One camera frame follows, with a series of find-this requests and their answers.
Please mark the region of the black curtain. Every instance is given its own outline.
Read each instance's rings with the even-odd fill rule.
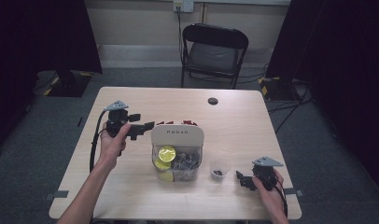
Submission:
[[[0,1],[0,143],[37,73],[58,68],[102,74],[84,1]]]
[[[379,186],[379,0],[291,0],[268,70],[311,82],[334,131]]]

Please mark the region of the clear plastic bin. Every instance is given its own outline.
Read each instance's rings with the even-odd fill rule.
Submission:
[[[199,166],[202,163],[201,147],[175,147],[175,158],[170,164],[161,165],[159,151],[163,146],[152,148],[152,163],[160,180],[168,182],[194,181],[198,178]]]
[[[194,181],[202,163],[204,131],[197,125],[159,124],[151,132],[152,163],[160,180]],[[170,146],[175,157],[160,159],[160,149]]]

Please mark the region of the gray carpet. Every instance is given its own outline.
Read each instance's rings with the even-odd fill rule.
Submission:
[[[0,223],[55,222],[49,218],[51,201],[45,200],[45,195],[59,187],[100,88],[179,88],[180,72],[180,68],[110,68],[91,79],[82,98],[37,95],[31,111],[2,145]],[[263,68],[243,68],[241,76],[263,72]],[[52,75],[41,74],[39,83]],[[244,83],[238,83],[237,89],[259,90],[255,79],[240,78],[239,82]],[[223,79],[212,80],[187,77],[185,84],[187,88],[230,87],[229,83],[219,83]],[[304,93],[304,86],[298,90]],[[270,110],[293,105],[266,104]],[[290,110],[271,114],[275,128]],[[305,193],[299,198],[302,218],[290,223],[379,223],[379,189],[333,135],[330,121],[314,101],[299,106],[277,133],[294,187]]]

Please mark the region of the wall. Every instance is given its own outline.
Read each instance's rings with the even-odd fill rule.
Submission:
[[[193,13],[181,15],[181,27],[204,18],[205,23],[244,32],[250,40],[249,49],[273,49],[288,6],[280,3],[287,1],[270,1],[283,6],[195,2]],[[86,4],[97,44],[178,45],[178,19],[172,1],[89,0]]]

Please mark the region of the person's left hand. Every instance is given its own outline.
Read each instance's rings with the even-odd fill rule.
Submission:
[[[100,148],[100,158],[105,165],[111,170],[117,165],[117,157],[121,151],[126,148],[126,134],[131,129],[131,124],[124,124],[117,135],[113,138],[108,134],[105,129],[106,123],[103,124],[103,131],[100,133],[100,139],[102,141]]]

